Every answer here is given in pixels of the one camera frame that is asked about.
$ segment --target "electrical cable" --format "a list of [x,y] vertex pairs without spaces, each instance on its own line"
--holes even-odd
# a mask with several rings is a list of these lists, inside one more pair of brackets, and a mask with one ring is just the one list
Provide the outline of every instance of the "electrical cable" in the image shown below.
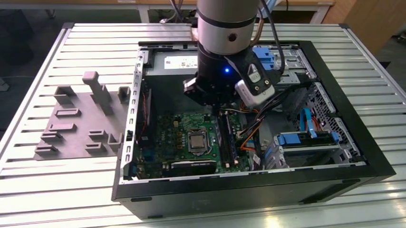
[[181,18],[183,18],[183,14],[181,14],[181,5],[183,5],[183,0],[179,0],[179,3],[177,3],[177,9],[179,9],[179,12],[180,12],[180,15],[181,15]]
[[251,46],[254,46],[258,43],[258,41],[260,39],[262,29],[263,29],[263,26],[264,26],[264,16],[263,16],[262,11],[260,11],[259,8],[258,8],[258,14],[259,14],[259,23],[258,23],[258,27],[256,27],[255,37],[251,40]]
[[220,108],[222,110],[227,110],[227,111],[234,111],[234,112],[238,112],[238,113],[255,113],[254,111],[251,112],[250,110],[248,111],[244,111],[244,110],[236,110],[234,108]]
[[280,46],[280,43],[279,43],[279,38],[278,38],[278,34],[276,34],[276,28],[275,28],[274,20],[272,20],[272,17],[271,17],[271,12],[270,12],[270,10],[267,8],[266,0],[260,0],[260,3],[263,5],[263,7],[264,7],[267,19],[268,19],[268,22],[270,22],[271,28],[272,28],[274,39],[275,39],[275,43],[276,43],[276,47],[278,47],[278,51],[279,51],[279,55],[280,55],[280,68],[279,68],[279,71],[283,74],[283,72],[284,72],[284,54],[283,54],[282,46]]
[[307,87],[308,84],[307,83],[303,83],[303,84],[299,84],[299,85],[294,85],[294,86],[290,86],[287,89],[284,89],[278,95],[275,95],[268,101],[267,103],[264,104],[264,106],[262,107],[262,109],[259,110],[258,114],[256,114],[256,117],[255,117],[255,121],[254,123],[251,124],[251,126],[248,128],[246,128],[244,130],[242,130],[240,132],[240,135],[246,134],[252,128],[256,127],[256,125],[263,121],[266,115],[264,113],[268,111],[268,110],[272,110],[275,107],[278,107],[282,102],[284,101],[284,98],[288,96],[290,92],[298,88],[303,88],[303,87]]
[[318,122],[314,119],[311,119],[311,122],[312,122],[312,124],[315,126],[315,130],[319,132]]
[[169,0],[169,2],[171,2],[171,5],[175,10],[175,14],[176,14],[177,18],[179,18],[180,22],[183,22],[183,16],[181,16],[180,10],[177,9],[177,6],[175,4],[175,0]]
[[[180,10],[181,4],[183,4],[183,0],[179,0],[179,3],[177,3],[177,9],[179,9],[179,10]],[[167,19],[163,19],[163,20],[160,21],[160,23],[167,23],[167,22],[169,22],[169,21],[175,18],[175,16],[176,16],[176,11],[173,12],[172,16],[171,16],[169,18],[167,18]]]
[[244,104],[244,102],[243,102],[243,100],[240,101],[240,111],[251,111],[250,109],[244,109],[244,106],[246,106],[246,104]]
[[254,133],[258,131],[260,125],[252,130],[251,134],[248,135],[246,141],[243,141],[242,145],[240,145],[240,150],[248,150],[248,151],[255,151],[255,149],[251,149],[250,147],[244,147],[244,145],[247,144],[250,138],[252,137]]
[[323,128],[322,128],[322,126],[319,125],[319,122],[318,122],[316,118],[315,118],[315,117],[311,117],[311,119],[312,119],[312,121],[315,122],[316,130],[318,130],[318,131],[322,131]]
[[210,140],[207,140],[207,147],[210,148],[208,152],[206,154],[210,154],[212,147],[210,146]]

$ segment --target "motherboard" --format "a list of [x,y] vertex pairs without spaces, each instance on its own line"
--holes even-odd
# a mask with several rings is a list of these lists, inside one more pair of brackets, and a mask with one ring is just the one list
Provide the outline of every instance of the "motherboard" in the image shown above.
[[[234,135],[242,130],[239,117],[228,116]],[[152,147],[141,148],[141,162],[137,165],[141,179],[184,175],[187,167],[194,174],[206,172],[227,173],[248,171],[246,151],[238,150],[238,159],[232,166],[222,165],[215,118],[210,114],[173,114],[157,116],[156,139]]]

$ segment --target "cpu socket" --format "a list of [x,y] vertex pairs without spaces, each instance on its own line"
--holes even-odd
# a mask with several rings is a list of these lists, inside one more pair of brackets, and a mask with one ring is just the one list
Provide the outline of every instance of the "cpu socket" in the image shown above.
[[207,151],[207,131],[206,129],[192,129],[188,131],[188,148],[189,152],[200,156]]

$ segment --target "orange wire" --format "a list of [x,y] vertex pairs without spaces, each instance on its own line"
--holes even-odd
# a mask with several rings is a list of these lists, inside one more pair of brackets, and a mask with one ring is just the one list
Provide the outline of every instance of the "orange wire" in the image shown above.
[[242,145],[240,145],[240,150],[252,150],[248,147],[244,147],[246,143],[248,142],[250,138],[252,137],[254,133],[258,131],[259,126],[252,130],[251,134],[248,135],[246,141],[243,141]]
[[243,101],[240,101],[240,111],[243,111],[243,112],[248,112],[250,111],[250,109],[244,109],[243,107],[244,107],[244,103],[243,103]]
[[311,117],[311,119],[312,119],[312,121],[315,122],[316,130],[318,130],[318,131],[322,131],[322,127],[320,127],[320,125],[319,125],[319,123],[318,123],[316,118],[315,118],[315,117]]

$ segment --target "floor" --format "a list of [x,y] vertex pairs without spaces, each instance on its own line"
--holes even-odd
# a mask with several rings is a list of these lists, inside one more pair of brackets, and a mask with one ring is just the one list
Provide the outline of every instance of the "floor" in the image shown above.
[[[171,13],[157,14],[156,11],[151,10],[151,22],[157,22],[160,18],[169,17]],[[0,60],[0,77],[11,86],[7,92],[0,92],[0,138],[47,57],[63,23],[140,22],[139,14],[133,10],[57,10],[55,19],[48,19],[43,10],[24,10],[24,14],[35,31],[35,36],[28,42],[35,57],[21,66],[9,66]],[[406,89],[406,44],[399,44],[395,39],[391,39],[376,58],[379,61],[391,61],[387,71],[401,87]]]

